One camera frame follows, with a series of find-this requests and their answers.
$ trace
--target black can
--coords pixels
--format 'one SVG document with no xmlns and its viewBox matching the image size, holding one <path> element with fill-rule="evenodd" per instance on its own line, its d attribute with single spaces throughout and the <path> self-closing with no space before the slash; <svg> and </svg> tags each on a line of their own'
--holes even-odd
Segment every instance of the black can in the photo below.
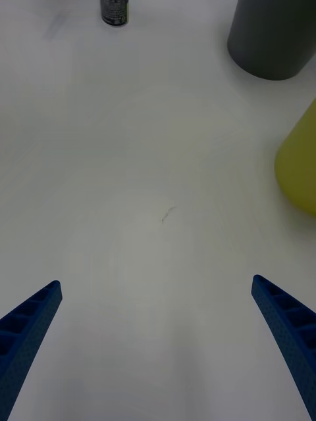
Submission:
<svg viewBox="0 0 316 421">
<path fill-rule="evenodd" d="M 124 26 L 128 22 L 128 0 L 101 0 L 101 15 L 111 26 Z"/>
</svg>

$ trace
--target yellow cup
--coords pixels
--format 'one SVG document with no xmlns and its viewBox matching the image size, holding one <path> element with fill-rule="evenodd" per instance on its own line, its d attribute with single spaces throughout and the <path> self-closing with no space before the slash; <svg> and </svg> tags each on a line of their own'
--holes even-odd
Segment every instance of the yellow cup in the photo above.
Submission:
<svg viewBox="0 0 316 421">
<path fill-rule="evenodd" d="M 297 207 L 316 216 L 316 99 L 276 155 L 281 190 Z"/>
</svg>

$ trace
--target white table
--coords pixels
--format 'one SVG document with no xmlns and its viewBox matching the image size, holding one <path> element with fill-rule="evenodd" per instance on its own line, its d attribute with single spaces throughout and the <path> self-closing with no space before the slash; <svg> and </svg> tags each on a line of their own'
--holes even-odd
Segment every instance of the white table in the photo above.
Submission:
<svg viewBox="0 0 316 421">
<path fill-rule="evenodd" d="M 0 316 L 64 294 L 11 421 L 307 421 L 250 288 L 316 310 L 316 221 L 273 175 L 313 64 L 239 69 L 232 1 L 60 8 L 0 3 Z"/>
</svg>

